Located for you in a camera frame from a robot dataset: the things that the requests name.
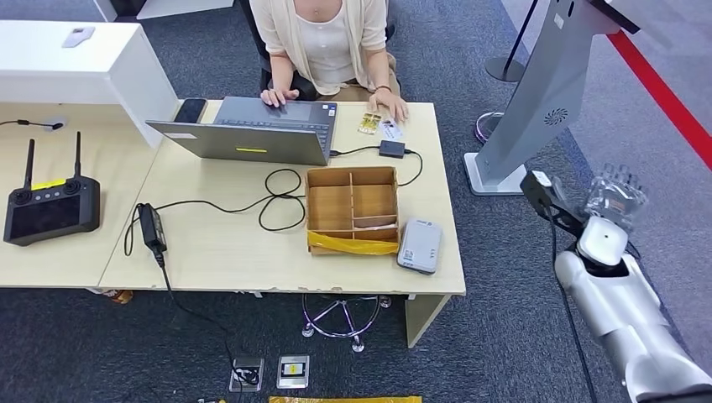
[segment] person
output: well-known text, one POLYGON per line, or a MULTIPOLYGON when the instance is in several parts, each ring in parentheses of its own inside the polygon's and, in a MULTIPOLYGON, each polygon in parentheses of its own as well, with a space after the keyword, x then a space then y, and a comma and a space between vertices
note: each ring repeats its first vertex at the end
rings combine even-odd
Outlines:
POLYGON ((311 81, 321 101, 368 101, 408 118, 395 79, 395 59, 385 51, 387 0, 250 0, 259 36, 270 53, 272 106, 299 96, 294 70, 311 81))

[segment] laptop keyboard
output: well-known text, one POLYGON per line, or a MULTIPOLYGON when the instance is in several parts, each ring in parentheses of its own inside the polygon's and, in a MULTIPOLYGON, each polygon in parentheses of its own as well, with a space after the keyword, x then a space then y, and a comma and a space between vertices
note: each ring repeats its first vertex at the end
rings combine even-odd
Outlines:
POLYGON ((251 122, 249 120, 227 120, 222 119, 215 122, 226 126, 239 126, 241 128, 280 128, 284 130, 311 130, 317 132, 319 145, 322 149, 327 148, 327 139, 329 137, 329 126, 327 124, 311 124, 311 123, 288 123, 288 122, 251 122))

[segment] woman's hand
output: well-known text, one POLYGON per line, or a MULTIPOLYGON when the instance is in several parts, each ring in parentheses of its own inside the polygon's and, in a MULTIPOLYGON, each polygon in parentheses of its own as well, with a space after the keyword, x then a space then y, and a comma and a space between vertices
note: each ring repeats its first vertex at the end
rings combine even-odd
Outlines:
POLYGON ((299 90, 264 90, 259 97, 262 98, 262 102, 270 105, 272 107, 279 107, 280 105, 286 105, 287 100, 295 100, 299 96, 299 90))
POLYGON ((378 111, 379 105, 387 107, 390 110, 390 116, 397 122, 405 122, 408 119, 408 104, 388 88, 381 87, 377 89, 369 99, 371 111, 378 111))

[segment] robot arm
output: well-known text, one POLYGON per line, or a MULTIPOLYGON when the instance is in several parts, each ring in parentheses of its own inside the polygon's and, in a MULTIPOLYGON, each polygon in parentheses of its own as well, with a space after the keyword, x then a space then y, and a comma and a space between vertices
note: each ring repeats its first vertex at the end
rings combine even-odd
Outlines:
POLYGON ((607 165, 594 179, 581 212, 542 172, 528 172, 521 189, 539 216, 576 238, 557 256, 556 276, 606 351, 631 402, 711 402, 712 378, 670 334, 660 299, 626 252, 632 218, 647 202, 634 176, 607 165))

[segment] beige cardigan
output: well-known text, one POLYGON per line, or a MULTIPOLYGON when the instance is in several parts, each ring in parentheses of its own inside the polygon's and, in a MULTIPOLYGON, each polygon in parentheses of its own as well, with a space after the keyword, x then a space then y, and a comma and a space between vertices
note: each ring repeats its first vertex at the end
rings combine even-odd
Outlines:
MULTIPOLYGON (((384 0, 342 0, 348 24, 348 38, 351 60, 359 84, 370 90, 374 85, 369 79, 364 62, 364 50, 380 50, 385 47, 384 0)), ((294 0, 250 0, 250 6, 257 23, 259 36, 267 44, 271 54, 286 52, 299 74, 314 83, 297 20, 294 0)), ((341 86, 314 87, 322 95, 334 95, 341 86)))

